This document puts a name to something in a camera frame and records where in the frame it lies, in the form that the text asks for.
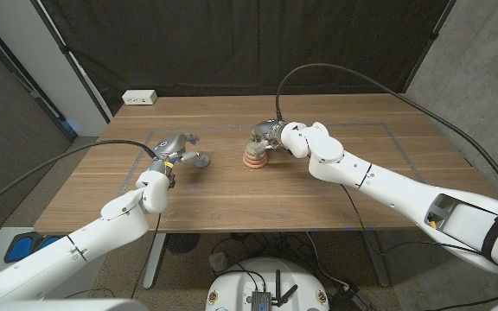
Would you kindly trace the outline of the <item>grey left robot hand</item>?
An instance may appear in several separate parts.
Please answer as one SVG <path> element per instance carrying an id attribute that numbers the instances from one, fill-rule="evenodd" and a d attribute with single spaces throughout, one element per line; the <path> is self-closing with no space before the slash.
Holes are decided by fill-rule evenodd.
<path id="1" fill-rule="evenodd" d="M 157 171 L 171 176 L 174 165 L 192 163 L 197 168 L 205 168 L 210 163 L 208 155 L 200 151 L 187 151 L 186 144 L 197 144 L 199 137 L 191 133 L 180 133 L 162 140 L 154 149 L 155 157 L 150 162 L 147 171 Z"/>

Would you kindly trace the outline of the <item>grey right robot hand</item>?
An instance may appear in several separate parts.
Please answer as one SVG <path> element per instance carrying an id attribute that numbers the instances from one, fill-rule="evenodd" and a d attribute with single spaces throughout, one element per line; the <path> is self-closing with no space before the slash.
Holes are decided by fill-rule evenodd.
<path id="1" fill-rule="evenodd" d="M 285 121 L 277 119 L 269 119 L 256 124 L 251 132 L 251 140 L 256 143 L 254 155 L 260 156 L 268 149 L 281 147 L 281 133 L 285 125 Z"/>

